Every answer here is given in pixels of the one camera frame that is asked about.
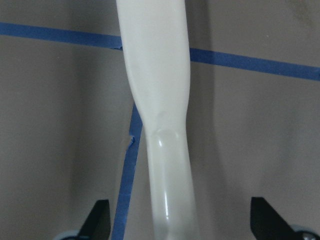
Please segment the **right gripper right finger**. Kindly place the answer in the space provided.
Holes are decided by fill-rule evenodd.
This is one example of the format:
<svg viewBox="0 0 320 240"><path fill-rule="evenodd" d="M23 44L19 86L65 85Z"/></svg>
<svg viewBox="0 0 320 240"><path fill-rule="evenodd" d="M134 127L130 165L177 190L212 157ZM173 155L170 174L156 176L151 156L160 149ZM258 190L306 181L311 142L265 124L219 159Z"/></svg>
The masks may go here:
<svg viewBox="0 0 320 240"><path fill-rule="evenodd" d="M252 197L250 229L256 240L296 240L295 231L263 198Z"/></svg>

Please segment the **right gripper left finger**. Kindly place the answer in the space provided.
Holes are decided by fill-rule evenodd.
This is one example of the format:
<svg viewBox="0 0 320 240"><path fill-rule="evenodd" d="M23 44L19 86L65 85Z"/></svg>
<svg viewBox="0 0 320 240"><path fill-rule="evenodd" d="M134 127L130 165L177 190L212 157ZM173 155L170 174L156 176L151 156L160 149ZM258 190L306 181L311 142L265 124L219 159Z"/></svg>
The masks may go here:
<svg viewBox="0 0 320 240"><path fill-rule="evenodd" d="M111 234L110 203L97 200L79 233L77 240L108 240Z"/></svg>

